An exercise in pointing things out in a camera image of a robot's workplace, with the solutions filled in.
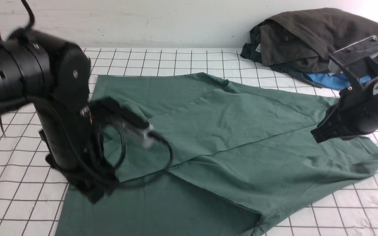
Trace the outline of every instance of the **bolt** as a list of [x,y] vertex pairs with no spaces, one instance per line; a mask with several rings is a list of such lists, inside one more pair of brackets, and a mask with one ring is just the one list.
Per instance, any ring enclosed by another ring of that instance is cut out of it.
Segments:
[[90,109],[87,106],[85,106],[83,109],[81,109],[80,115],[86,116],[89,111],[90,111]]

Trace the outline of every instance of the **green shirt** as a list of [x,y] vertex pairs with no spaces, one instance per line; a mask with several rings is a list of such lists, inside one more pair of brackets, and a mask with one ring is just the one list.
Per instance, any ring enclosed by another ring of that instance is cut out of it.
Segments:
[[[92,99],[105,96],[148,119],[171,143],[174,165],[158,182],[117,190],[95,205],[69,190],[56,236],[260,236],[378,170],[378,147],[368,138],[317,144],[311,136],[334,98],[205,73],[99,76]],[[114,163],[120,138],[105,132],[105,156]],[[169,157],[160,144],[127,142],[126,151],[121,181],[149,178]]]

